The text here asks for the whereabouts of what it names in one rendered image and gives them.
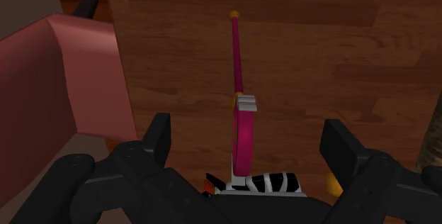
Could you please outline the magenta stick toy, striped base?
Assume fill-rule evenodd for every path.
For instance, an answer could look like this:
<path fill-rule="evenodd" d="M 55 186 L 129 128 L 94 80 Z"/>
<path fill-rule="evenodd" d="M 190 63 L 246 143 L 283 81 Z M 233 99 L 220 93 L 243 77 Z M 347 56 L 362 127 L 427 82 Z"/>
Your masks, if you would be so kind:
<path fill-rule="evenodd" d="M 254 114 L 256 97 L 244 93 L 240 44 L 238 33 L 239 13 L 229 14 L 232 21 L 232 53 L 234 67 L 234 96 L 232 98 L 233 134 L 231 181 L 225 183 L 206 174 L 203 195 L 292 196 L 304 197 L 293 173 L 265 173 L 250 175 L 254 146 Z"/>

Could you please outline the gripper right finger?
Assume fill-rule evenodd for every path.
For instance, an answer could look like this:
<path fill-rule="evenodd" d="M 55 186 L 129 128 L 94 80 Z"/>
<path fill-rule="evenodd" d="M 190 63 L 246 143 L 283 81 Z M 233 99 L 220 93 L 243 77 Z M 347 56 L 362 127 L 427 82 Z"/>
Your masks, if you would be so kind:
<path fill-rule="evenodd" d="M 319 151 L 343 189 L 322 224 L 442 224 L 442 167 L 421 173 L 364 147 L 338 119 L 324 122 Z"/>

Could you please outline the small yellow round object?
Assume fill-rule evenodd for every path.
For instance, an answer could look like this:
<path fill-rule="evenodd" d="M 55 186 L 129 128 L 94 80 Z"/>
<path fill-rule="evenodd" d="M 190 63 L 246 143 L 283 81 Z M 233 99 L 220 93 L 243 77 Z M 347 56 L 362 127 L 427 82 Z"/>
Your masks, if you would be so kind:
<path fill-rule="evenodd" d="M 340 197 L 340 195 L 343 193 L 343 189 L 339 182 L 337 181 L 336 177 L 330 172 L 327 174 L 326 178 L 326 188 L 327 191 L 335 197 Z"/>

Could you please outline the mottled brown object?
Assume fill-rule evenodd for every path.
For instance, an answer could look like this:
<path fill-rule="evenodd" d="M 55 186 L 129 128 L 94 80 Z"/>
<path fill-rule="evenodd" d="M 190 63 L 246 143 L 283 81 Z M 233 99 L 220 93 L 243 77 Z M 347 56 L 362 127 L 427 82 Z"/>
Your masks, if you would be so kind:
<path fill-rule="evenodd" d="M 442 166 L 442 92 L 424 135 L 415 172 L 421 173 L 429 165 Z"/>

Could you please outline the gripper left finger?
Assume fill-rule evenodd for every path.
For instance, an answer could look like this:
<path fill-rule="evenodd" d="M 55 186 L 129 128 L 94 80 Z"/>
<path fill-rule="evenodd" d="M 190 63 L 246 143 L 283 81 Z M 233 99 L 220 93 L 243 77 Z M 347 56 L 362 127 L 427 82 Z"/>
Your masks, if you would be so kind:
<path fill-rule="evenodd" d="M 121 208 L 131 224 L 225 224 L 225 216 L 175 169 L 166 168 L 171 116 L 154 116 L 141 140 L 117 145 L 107 158 L 57 159 L 9 224 L 97 224 Z"/>

